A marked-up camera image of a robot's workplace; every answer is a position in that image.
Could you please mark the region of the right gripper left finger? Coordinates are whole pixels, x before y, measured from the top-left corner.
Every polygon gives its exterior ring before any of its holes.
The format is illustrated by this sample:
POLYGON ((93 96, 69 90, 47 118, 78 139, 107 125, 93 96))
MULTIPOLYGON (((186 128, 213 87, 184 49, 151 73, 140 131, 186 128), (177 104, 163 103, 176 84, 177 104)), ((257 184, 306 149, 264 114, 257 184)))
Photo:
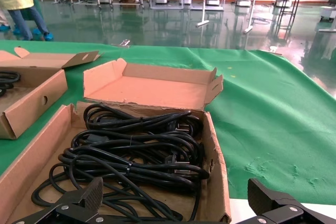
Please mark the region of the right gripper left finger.
POLYGON ((101 177, 85 188, 68 191, 50 207, 14 221, 14 223, 89 223, 98 215, 103 200, 101 177))

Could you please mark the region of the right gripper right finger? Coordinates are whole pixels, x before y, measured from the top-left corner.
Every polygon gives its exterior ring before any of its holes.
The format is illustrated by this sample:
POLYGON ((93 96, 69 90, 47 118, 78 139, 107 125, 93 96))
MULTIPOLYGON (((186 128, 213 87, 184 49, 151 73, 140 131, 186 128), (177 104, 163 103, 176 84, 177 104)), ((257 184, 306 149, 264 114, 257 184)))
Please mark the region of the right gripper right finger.
POLYGON ((256 178, 248 180, 247 195, 248 204, 256 215, 241 223, 335 224, 335 219, 306 208, 288 193, 265 187, 256 178))

